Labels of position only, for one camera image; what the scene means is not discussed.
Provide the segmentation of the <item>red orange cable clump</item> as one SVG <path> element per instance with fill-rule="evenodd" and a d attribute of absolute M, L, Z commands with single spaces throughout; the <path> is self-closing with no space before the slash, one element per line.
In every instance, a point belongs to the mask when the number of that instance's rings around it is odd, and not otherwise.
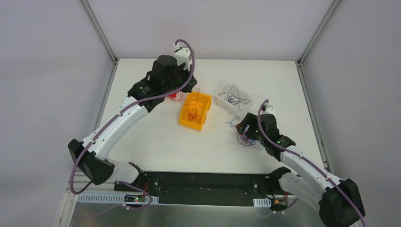
<path fill-rule="evenodd" d="M 187 120 L 190 122 L 194 122 L 196 124 L 200 124 L 202 120 L 202 116 L 198 115 L 197 109 L 189 109 L 187 113 Z"/>

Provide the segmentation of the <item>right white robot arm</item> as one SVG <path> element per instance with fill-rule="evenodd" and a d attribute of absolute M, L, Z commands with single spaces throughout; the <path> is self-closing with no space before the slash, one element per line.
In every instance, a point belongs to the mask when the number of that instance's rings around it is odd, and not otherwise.
<path fill-rule="evenodd" d="M 343 180 L 313 162 L 288 136 L 279 132 L 273 114 L 248 113 L 235 125 L 238 134 L 260 142 L 284 166 L 271 172 L 268 186 L 275 194 L 288 192 L 317 211 L 327 227 L 364 226 L 366 212 L 357 184 Z"/>

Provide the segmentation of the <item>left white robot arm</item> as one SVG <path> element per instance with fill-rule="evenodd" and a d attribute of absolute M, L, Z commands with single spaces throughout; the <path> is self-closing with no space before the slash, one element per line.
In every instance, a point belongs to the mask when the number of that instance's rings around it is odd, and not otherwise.
<path fill-rule="evenodd" d="M 111 180 L 126 182 L 132 191 L 141 190 L 144 178 L 140 169 L 132 163 L 110 159 L 109 153 L 125 133 L 166 96 L 178 91 L 190 92 L 197 83 L 193 71 L 191 57 L 159 56 L 153 62 L 152 70 L 132 86 L 106 122 L 83 140 L 69 142 L 74 166 L 95 185 Z"/>

